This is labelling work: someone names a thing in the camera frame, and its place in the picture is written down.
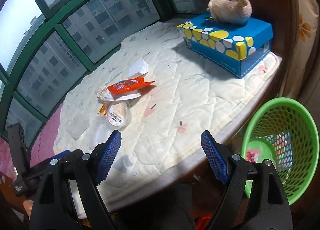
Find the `person's left hand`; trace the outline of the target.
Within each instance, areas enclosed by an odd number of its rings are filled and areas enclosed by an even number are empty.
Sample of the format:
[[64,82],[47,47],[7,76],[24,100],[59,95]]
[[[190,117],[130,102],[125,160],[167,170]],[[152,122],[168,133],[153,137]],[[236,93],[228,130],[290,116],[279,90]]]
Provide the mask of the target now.
[[33,200],[24,200],[23,201],[23,208],[26,211],[28,218],[31,216],[31,211],[33,208]]

